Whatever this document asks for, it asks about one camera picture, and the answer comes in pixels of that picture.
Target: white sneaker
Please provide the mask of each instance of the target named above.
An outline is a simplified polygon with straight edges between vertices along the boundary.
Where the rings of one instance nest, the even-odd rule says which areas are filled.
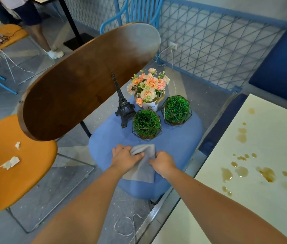
[[[59,52],[56,52],[56,51],[49,51],[49,52],[45,52],[47,53],[47,55],[51,58],[51,59],[57,59],[57,58],[60,58],[60,57],[63,57],[64,56],[64,53],[62,51],[59,51]]]

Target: green artificial grass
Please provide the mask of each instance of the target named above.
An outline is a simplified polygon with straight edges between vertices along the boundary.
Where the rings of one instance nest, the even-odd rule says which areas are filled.
[[[140,110],[133,117],[133,129],[142,139],[152,139],[161,130],[158,115],[153,110]]]
[[[164,118],[171,124],[183,123],[189,117],[189,101],[180,95],[169,97],[164,108]]]

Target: hand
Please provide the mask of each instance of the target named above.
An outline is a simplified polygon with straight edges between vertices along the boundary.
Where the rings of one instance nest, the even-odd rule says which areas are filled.
[[[156,153],[156,158],[150,159],[149,164],[163,178],[166,178],[167,173],[170,172],[173,168],[176,168],[176,164],[175,164],[172,156],[170,156],[165,151],[158,151]]]
[[[117,168],[122,175],[127,173],[136,164],[136,162],[145,156],[143,152],[131,156],[131,148],[131,146],[124,146],[119,144],[116,148],[112,149],[113,158],[111,168]]]

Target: left hand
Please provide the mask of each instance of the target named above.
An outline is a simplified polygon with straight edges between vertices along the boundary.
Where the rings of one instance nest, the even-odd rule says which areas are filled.
[[[122,175],[127,173],[135,165],[136,162],[145,156],[143,152],[131,156],[131,148],[131,146],[124,146],[119,144],[116,148],[112,149],[113,158],[111,168],[117,168]]]

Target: forearm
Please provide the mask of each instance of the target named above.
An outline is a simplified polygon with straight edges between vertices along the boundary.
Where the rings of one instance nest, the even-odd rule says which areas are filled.
[[[57,213],[33,244],[97,243],[121,177],[122,174],[117,169],[107,169],[83,193]]]
[[[258,215],[186,173],[174,168],[165,178],[211,243],[287,243],[287,237]]]

